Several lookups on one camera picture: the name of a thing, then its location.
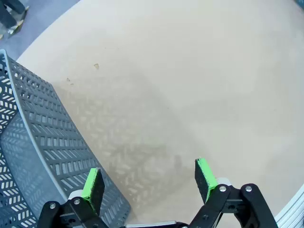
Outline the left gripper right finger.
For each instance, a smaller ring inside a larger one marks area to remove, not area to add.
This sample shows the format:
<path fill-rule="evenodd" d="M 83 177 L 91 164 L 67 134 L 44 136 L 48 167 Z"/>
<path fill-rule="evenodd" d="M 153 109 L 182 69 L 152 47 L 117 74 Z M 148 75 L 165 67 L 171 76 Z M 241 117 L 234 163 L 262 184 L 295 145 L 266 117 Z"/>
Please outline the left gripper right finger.
<path fill-rule="evenodd" d="M 240 189 L 218 183 L 204 158 L 195 160 L 195 181 L 204 205 L 190 228 L 215 228 L 223 214 L 234 214 L 242 228 L 278 227 L 259 187 L 253 183 Z"/>

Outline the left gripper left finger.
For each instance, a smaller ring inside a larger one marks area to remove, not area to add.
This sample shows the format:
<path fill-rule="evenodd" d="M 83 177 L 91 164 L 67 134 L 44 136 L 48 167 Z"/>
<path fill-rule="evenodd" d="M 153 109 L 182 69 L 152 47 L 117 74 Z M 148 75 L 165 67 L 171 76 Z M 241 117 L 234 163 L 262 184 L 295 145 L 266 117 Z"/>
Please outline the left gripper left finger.
<path fill-rule="evenodd" d="M 105 228 L 100 218 L 105 183 L 100 168 L 92 168 L 80 196 L 60 204 L 46 202 L 38 219 L 39 228 Z"/>

